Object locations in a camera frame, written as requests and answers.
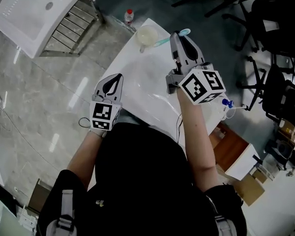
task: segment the metal rack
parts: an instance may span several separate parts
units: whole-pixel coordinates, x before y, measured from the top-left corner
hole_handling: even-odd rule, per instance
[[[40,56],[78,57],[78,46],[97,21],[104,23],[96,0],[78,0],[57,26]],[[46,50],[55,44],[60,45],[63,51]]]

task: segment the person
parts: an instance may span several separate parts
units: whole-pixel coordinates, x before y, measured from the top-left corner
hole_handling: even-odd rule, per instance
[[[184,233],[218,236],[215,211],[247,234],[242,200],[220,185],[200,105],[177,90],[185,151],[153,128],[117,123],[103,139],[89,132],[60,172],[40,213],[39,235],[60,216],[62,190],[73,190],[78,235]],[[87,191],[95,166],[96,185]]]

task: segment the white tabletop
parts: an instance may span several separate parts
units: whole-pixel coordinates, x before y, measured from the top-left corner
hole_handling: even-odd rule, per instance
[[[170,37],[168,32],[151,19],[147,19],[143,25],[151,25],[157,29],[159,39]],[[165,76],[176,67],[170,43],[146,49],[143,54],[139,52],[139,48],[134,34],[108,67],[102,79],[121,73],[124,77],[122,107],[176,139],[176,123],[181,111],[176,93],[167,94],[165,81]],[[210,134],[224,113],[221,112],[221,107],[214,103],[202,104],[202,109],[207,133]],[[179,144],[184,146],[183,126],[180,130]]]

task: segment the black and white pattern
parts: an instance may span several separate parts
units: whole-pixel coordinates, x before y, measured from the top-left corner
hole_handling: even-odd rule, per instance
[[[193,101],[197,101],[207,90],[198,80],[196,75],[191,74],[190,77],[181,85]]]
[[[116,114],[114,120],[113,120],[113,126],[115,125],[115,122],[117,121],[118,117],[119,117],[119,113],[120,113],[120,109],[118,111],[118,113]]]
[[[211,71],[203,71],[203,74],[206,77],[207,82],[209,83],[212,90],[223,90],[222,83],[220,82],[219,78],[217,77],[215,72]]]
[[[214,100],[217,96],[219,96],[221,94],[221,92],[218,93],[211,93],[209,94],[205,99],[203,99],[202,101],[200,101],[200,103],[205,103],[205,102],[209,102],[211,100]]]
[[[112,105],[97,103],[94,108],[93,118],[110,120],[112,115]]]
[[[94,126],[94,128],[109,130],[109,122],[93,120],[93,126]]]

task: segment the cup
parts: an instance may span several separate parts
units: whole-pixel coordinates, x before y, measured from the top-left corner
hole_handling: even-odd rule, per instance
[[[136,39],[140,45],[140,53],[143,53],[157,42],[158,32],[153,26],[142,26],[137,30]]]

